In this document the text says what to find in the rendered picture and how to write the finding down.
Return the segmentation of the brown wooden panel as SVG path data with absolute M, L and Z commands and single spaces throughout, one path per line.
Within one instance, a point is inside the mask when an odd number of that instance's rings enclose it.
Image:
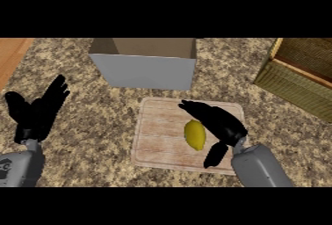
M 0 38 L 0 90 L 6 87 L 32 42 L 32 38 Z

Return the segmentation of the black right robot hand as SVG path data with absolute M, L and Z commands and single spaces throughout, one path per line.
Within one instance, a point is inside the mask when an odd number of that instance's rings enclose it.
M 215 167 L 227 153 L 228 147 L 234 147 L 239 140 L 248 135 L 248 130 L 237 118 L 219 107 L 196 101 L 183 100 L 178 107 L 199 120 L 202 126 L 218 138 L 211 146 L 203 161 L 203 168 Z

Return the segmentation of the grey open box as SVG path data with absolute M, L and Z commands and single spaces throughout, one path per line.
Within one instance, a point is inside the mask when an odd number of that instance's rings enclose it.
M 194 38 L 96 38 L 88 56 L 113 87 L 190 89 Z

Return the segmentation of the yellow lemon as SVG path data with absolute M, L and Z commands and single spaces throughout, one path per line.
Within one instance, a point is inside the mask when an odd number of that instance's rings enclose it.
M 205 128 L 199 121 L 191 120 L 184 125 L 184 137 L 186 137 L 187 145 L 196 151 L 200 151 L 205 145 L 206 133 L 205 133 Z

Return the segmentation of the pale wooden cutting board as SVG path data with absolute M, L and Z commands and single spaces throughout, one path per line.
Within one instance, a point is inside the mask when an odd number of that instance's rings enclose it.
M 219 164 L 203 168 L 205 157 L 218 138 L 206 132 L 203 149 L 196 151 L 188 147 L 184 125 L 193 117 L 178 108 L 178 104 L 178 98 L 146 97 L 141 100 L 131 151 L 134 165 L 233 176 L 231 148 Z

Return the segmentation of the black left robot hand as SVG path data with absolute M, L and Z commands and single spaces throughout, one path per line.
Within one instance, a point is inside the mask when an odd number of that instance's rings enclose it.
M 63 75 L 57 75 L 42 97 L 32 103 L 25 101 L 17 92 L 6 93 L 8 116 L 16 122 L 14 143 L 22 144 L 28 139 L 39 142 L 45 140 L 68 95 Z

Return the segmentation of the olive wicker basket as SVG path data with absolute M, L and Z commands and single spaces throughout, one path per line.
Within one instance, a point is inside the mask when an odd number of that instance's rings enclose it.
M 332 123 L 332 38 L 277 38 L 253 84 Z

